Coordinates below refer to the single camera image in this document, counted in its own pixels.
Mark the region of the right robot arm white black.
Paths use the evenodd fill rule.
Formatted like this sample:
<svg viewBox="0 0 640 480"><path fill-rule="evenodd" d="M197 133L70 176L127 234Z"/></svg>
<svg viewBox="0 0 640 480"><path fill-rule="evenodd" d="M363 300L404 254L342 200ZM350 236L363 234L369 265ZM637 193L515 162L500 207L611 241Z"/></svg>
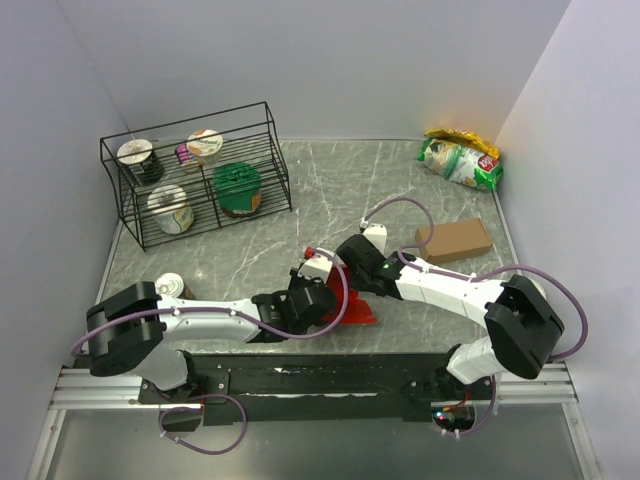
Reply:
<svg viewBox="0 0 640 480"><path fill-rule="evenodd" d="M485 337L452 347L445 364L435 370L445 398L459 398L473 383L496 374L536 379L564 333L543 289L526 276L476 280L420 258L411 267L397 253L386 257L362 233L345 240L337 254L355 290L432 305L486 330Z"/></svg>

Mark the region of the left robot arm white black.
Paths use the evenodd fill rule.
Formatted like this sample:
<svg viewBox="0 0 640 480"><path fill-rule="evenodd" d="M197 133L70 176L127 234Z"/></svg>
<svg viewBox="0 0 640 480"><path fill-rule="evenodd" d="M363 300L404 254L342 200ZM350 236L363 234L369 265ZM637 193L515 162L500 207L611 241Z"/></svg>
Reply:
<svg viewBox="0 0 640 480"><path fill-rule="evenodd" d="M174 401L198 389L192 355L172 342L224 340L276 343L314 337L309 328L330 314L339 323L346 306L319 277L287 290L231 302L198 301L159 294L141 281L86 313L89 370L95 377L133 372Z"/></svg>

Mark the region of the red paper box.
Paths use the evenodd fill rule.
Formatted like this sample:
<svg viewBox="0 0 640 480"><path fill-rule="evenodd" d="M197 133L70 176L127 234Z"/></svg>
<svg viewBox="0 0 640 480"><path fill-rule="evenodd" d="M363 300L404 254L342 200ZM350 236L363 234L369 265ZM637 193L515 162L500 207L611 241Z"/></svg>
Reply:
<svg viewBox="0 0 640 480"><path fill-rule="evenodd" d="M345 313L341 317L341 325L367 325L377 322L370 305L360 297L360 293L352 288L351 274L349 269L342 265L345 278L348 284L348 300ZM333 313L326 314L322 319L322 323L330 323L338 315L344 300L344 291L341 277L338 269L333 267L326 283L327 287L333 292L336 298L336 308Z"/></svg>

